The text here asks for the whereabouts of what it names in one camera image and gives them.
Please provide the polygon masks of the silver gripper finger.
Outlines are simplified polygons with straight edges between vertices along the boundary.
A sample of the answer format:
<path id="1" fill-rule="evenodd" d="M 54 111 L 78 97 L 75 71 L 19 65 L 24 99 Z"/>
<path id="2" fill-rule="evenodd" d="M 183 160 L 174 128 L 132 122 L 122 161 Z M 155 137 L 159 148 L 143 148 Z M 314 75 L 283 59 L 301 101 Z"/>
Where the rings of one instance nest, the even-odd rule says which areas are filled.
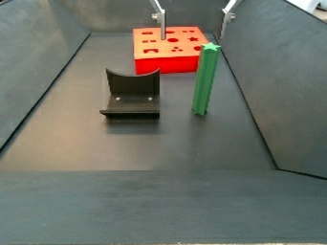
<path id="1" fill-rule="evenodd" d="M 166 40 L 166 10 L 163 9 L 159 0 L 150 0 L 155 12 L 152 19 L 160 24 L 162 40 Z"/>
<path id="2" fill-rule="evenodd" d="M 227 23 L 235 18 L 235 9 L 243 0 L 230 0 L 226 7 L 223 8 L 223 23 L 219 32 L 219 39 L 223 39 Z"/>

